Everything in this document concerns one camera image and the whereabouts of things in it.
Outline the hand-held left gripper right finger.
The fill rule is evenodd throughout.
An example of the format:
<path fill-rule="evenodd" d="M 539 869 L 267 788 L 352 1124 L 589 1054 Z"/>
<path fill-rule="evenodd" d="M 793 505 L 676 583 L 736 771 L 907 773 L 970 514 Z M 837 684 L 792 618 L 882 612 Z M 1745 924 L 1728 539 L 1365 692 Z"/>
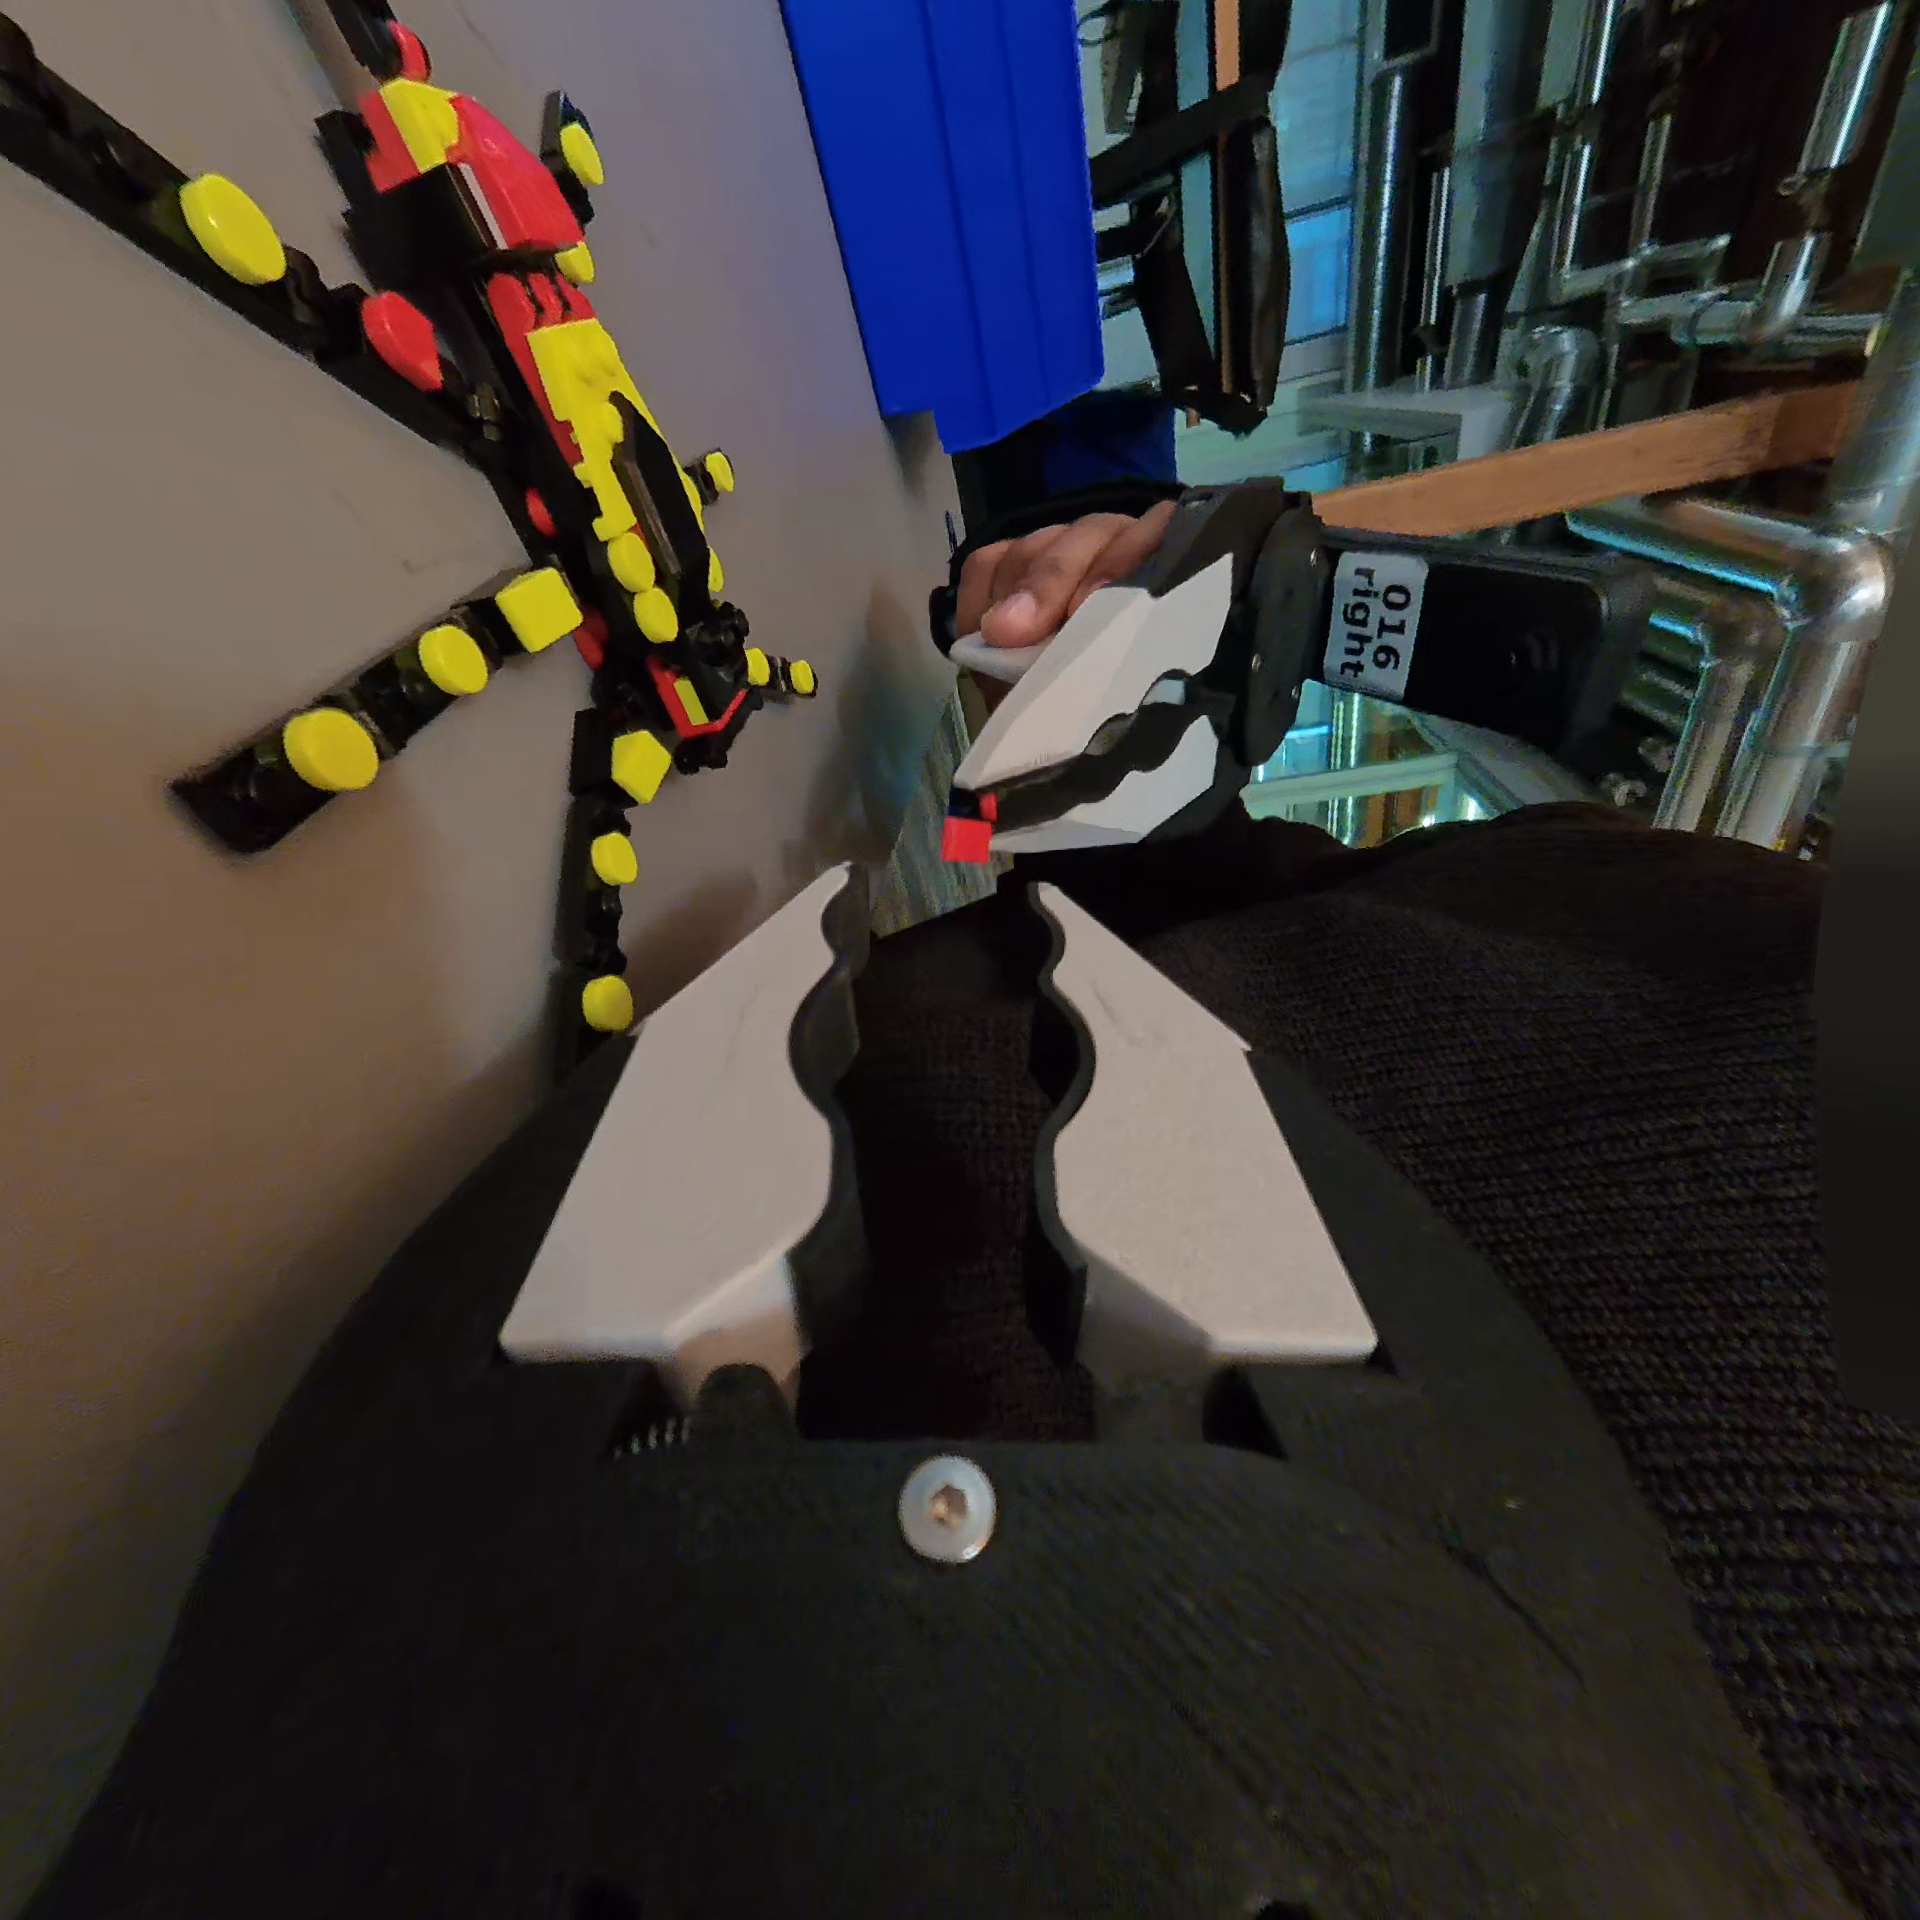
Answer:
<path fill-rule="evenodd" d="M 1051 883 L 1042 996 L 1075 1067 L 1037 1147 L 1041 1222 L 1078 1282 L 1089 1370 L 1365 1363 L 1379 1331 L 1252 1049 Z"/>

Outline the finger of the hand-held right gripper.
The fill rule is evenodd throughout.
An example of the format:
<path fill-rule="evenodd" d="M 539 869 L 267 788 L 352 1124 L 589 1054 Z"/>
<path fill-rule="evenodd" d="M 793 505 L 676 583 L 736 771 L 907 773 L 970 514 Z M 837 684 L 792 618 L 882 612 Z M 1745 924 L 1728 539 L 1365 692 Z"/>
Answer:
<path fill-rule="evenodd" d="M 1212 793 L 1221 745 L 1213 731 L 1187 731 L 1162 766 L 1126 773 L 1110 796 L 1082 801 L 1048 822 L 997 827 L 997 858 L 1129 847 Z"/>
<path fill-rule="evenodd" d="M 1173 801 L 1242 781 L 1234 698 L 1206 686 L 1234 603 L 1234 561 L 1176 586 L 1098 589 L 1041 646 L 952 777 L 956 801 Z"/>

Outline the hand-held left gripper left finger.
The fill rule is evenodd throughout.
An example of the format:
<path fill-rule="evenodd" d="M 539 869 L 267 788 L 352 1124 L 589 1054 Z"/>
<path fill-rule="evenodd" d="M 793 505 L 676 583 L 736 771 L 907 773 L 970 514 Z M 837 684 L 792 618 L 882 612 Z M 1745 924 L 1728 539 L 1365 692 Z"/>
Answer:
<path fill-rule="evenodd" d="M 826 871 L 644 1017 L 498 1333 L 518 1363 L 796 1377 L 867 1275 L 849 1117 L 869 875 Z"/>

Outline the black yellow lego scorpion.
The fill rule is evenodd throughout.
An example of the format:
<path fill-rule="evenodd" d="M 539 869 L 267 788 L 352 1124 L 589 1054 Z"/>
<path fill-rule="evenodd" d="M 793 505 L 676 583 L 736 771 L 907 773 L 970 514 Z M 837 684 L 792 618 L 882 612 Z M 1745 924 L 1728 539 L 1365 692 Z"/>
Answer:
<path fill-rule="evenodd" d="M 364 790 L 507 666 L 569 642 L 589 673 L 571 721 L 550 1023 L 560 1077 L 628 1033 L 622 895 L 630 812 L 729 763 L 761 706 L 819 691 L 724 597 L 704 513 L 724 451 L 673 451 L 589 301 L 587 226 L 605 164 L 586 111 L 548 94 L 529 143 L 440 85 L 385 2 L 329 2 L 368 85 L 318 116 L 342 226 L 370 286 L 332 284 L 235 180 L 188 173 L 48 67 L 4 19 L 4 158 L 212 301 L 482 473 L 525 563 L 315 700 L 170 781 L 204 835 L 265 854 Z"/>

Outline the person's right hand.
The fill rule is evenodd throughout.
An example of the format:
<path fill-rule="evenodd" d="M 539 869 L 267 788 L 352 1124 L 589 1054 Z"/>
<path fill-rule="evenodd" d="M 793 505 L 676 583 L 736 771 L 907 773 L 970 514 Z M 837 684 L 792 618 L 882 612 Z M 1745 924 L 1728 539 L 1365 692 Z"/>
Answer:
<path fill-rule="evenodd" d="M 1050 639 L 1093 591 L 1129 581 L 1162 549 L 1176 514 L 1094 513 L 974 551 L 956 577 L 953 633 L 1019 651 Z"/>

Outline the wooden ceiling beam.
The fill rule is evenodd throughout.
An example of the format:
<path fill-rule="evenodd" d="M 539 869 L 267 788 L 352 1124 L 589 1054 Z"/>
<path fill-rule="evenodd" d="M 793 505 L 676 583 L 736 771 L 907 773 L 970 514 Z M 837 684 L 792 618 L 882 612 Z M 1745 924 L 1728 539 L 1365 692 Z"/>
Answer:
<path fill-rule="evenodd" d="M 1701 489 L 1814 461 L 1843 441 L 1859 382 L 1770 391 L 1681 415 L 1313 497 L 1336 529 L 1385 537 L 1462 537 L 1586 509 L 1621 497 Z"/>

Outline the silver ventilation ducts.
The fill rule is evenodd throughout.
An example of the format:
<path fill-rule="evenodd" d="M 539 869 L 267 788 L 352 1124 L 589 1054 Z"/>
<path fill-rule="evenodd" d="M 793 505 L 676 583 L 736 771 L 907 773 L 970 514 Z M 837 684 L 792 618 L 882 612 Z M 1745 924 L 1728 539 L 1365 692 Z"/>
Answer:
<path fill-rule="evenodd" d="M 1650 577 L 1592 777 L 1798 850 L 1916 516 L 1916 5 L 1371 5 L 1352 389 L 1467 461 L 1859 382 L 1828 461 L 1453 539 Z"/>

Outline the black office chair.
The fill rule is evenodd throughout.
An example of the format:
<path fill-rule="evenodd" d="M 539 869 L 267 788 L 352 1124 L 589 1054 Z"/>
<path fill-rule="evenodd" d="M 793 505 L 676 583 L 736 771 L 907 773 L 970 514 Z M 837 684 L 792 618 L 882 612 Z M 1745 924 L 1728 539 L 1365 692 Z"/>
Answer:
<path fill-rule="evenodd" d="M 1094 258 L 1129 271 L 1158 391 L 1237 438 L 1266 419 L 1289 316 L 1274 94 L 1291 5 L 1117 2 L 1078 20 L 1094 55 Z"/>

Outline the blue plastic bin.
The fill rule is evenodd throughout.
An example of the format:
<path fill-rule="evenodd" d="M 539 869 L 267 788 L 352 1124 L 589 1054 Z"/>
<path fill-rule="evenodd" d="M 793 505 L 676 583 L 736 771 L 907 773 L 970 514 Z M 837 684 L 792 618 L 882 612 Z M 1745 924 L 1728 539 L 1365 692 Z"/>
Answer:
<path fill-rule="evenodd" d="M 872 383 L 946 453 L 1104 351 L 1075 2 L 784 2 Z"/>

